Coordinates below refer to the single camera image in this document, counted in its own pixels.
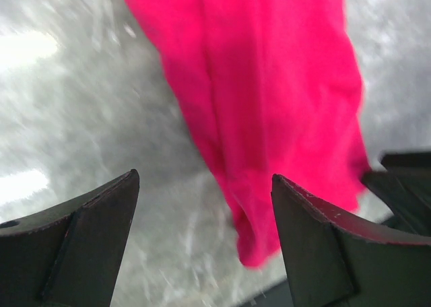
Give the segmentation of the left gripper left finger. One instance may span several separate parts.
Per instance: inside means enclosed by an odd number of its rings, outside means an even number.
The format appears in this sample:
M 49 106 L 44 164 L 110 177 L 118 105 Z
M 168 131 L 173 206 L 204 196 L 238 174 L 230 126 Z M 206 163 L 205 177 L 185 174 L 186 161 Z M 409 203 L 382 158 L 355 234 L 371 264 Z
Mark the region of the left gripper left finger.
M 136 170 L 1 224 L 2 306 L 110 306 L 139 194 Z

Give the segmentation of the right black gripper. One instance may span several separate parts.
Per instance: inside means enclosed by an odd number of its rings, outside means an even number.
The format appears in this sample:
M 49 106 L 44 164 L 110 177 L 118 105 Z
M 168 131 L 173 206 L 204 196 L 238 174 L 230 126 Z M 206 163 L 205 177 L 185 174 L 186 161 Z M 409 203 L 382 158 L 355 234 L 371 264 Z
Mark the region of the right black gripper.
M 430 235 L 430 152 L 385 153 L 382 170 L 369 170 L 362 184 L 392 212 L 382 222 L 390 228 Z

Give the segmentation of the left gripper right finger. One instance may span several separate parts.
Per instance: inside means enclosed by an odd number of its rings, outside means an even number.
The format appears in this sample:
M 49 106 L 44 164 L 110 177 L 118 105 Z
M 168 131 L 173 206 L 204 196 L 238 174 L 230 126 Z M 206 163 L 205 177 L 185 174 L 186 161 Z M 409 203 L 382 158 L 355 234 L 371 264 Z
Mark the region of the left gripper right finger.
M 429 306 L 430 239 L 373 223 L 281 175 L 271 198 L 295 306 Z

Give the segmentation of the pink t shirt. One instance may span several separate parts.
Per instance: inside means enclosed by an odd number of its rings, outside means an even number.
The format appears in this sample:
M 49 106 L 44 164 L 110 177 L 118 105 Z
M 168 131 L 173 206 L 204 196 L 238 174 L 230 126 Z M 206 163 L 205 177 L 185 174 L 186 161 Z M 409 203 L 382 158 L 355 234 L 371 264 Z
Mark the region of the pink t shirt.
M 358 208 L 368 159 L 344 0 L 125 0 L 232 211 L 240 262 L 279 250 L 271 179 Z

